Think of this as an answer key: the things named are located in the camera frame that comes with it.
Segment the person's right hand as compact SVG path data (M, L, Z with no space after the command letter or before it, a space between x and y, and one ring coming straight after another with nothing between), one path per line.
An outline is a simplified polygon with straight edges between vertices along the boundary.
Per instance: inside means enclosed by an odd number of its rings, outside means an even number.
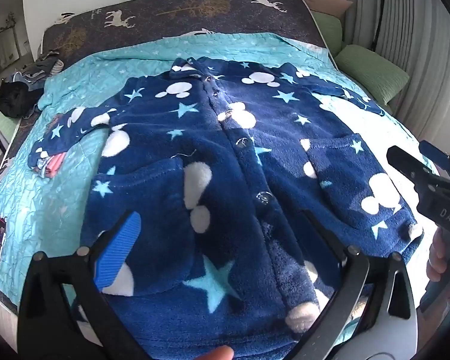
M446 245L443 241L442 230L439 228L433 236L433 243L429 249L426 267L427 277L432 282L439 282L446 269Z

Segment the person's left hand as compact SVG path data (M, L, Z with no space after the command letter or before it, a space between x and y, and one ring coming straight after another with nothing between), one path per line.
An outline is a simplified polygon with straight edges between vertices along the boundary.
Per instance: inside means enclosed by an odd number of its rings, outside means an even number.
M232 360L234 358L234 350L227 346L220 346L209 353L203 354L196 360Z

